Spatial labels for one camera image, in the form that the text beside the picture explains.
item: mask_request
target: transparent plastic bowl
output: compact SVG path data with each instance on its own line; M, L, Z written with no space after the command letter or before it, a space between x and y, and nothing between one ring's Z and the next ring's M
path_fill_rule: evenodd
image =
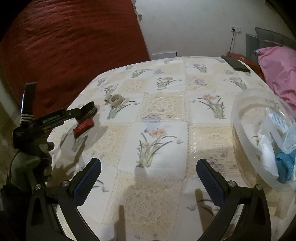
M231 120L248 159L262 179L275 190L295 190L296 181L282 184L260 163L261 151L254 136L257 136L260 125L265 119L266 108L276 111L288 126L296 120L295 113L286 102L271 91L261 89L247 89L235 97Z

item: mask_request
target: metal screw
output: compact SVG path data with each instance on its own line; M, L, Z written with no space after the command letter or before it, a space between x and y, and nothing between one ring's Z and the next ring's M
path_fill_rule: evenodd
M234 187L236 185L236 183L234 181L229 181L228 185L231 186L231 187Z
M38 190L38 189L40 189L41 187L42 187L41 184L37 184L37 185L35 186L35 189Z
M257 188L258 190L262 190L262 186L259 185L259 184L256 185L256 188Z
M62 181L62 186L67 187L70 184L68 180Z

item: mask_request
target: cable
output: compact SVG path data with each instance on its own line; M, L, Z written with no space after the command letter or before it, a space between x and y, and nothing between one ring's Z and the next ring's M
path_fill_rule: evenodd
M17 154L18 154L19 152L20 152L20 150L17 150L17 153L14 155L14 157L13 157L11 163L10 163L10 166L9 166L9 178L11 177L11 166L12 166L12 162L13 162L13 160L15 159L15 157L17 156Z
M232 31L233 31L233 35L232 35L232 40L231 40L229 52L231 51L231 45L232 45L232 42L233 42L233 37L234 37L234 31L235 31L235 29L233 28Z

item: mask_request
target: blue rubber grip pad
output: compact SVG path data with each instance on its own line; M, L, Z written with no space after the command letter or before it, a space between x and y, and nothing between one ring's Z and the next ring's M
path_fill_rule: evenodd
M101 173L101 168L101 162L96 160L74 189L73 203L76 207L84 204L87 196L89 195L92 187Z
M222 207L225 203L224 191L201 160L196 164L196 172L213 201L213 204Z

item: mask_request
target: blue cloth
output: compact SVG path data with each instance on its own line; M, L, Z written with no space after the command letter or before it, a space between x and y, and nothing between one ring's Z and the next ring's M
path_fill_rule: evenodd
M276 166L278 168L280 183L289 181L293 175L294 166L295 166L295 155L296 150L285 154L282 151L279 151L276 155Z

